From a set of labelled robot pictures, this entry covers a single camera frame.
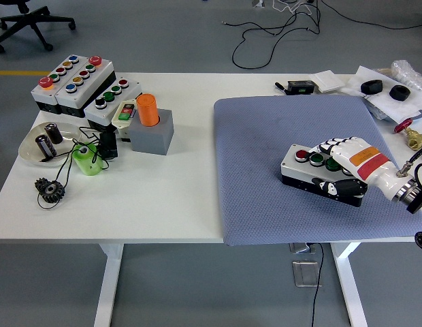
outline black rubber ring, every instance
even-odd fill
[[[397,101],[404,101],[408,99],[410,91],[407,87],[402,85],[395,85],[389,92],[389,95]]]
[[[381,80],[369,80],[361,85],[361,92],[372,95],[382,92],[383,84]]]

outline orange cylinder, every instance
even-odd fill
[[[157,101],[152,94],[145,93],[137,98],[138,116],[144,126],[155,126],[159,123]]]

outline red valve handle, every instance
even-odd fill
[[[409,127],[410,124],[412,124],[412,119],[411,118],[405,119],[399,125],[394,127],[394,133],[400,133],[402,130]]]

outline gray block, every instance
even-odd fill
[[[133,151],[166,155],[174,133],[171,110],[158,109],[159,123],[152,127],[142,125],[136,114],[129,126]]]

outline white table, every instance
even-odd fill
[[[222,243],[218,207],[213,105],[223,98],[282,95],[275,82],[305,74],[122,74],[142,83],[159,108],[173,112],[175,134],[167,156],[136,153],[118,141],[118,158],[96,176],[73,165],[66,194],[51,211],[37,204],[34,182],[55,179],[59,167],[17,158],[0,193],[0,243],[99,243],[108,257],[95,326],[109,326],[125,243]],[[46,121],[86,125],[68,115],[40,112]],[[378,122],[399,164],[413,152]],[[59,179],[65,181],[65,171]],[[353,326],[367,326],[348,255],[362,240],[332,249]],[[412,241],[413,236],[366,241]]]

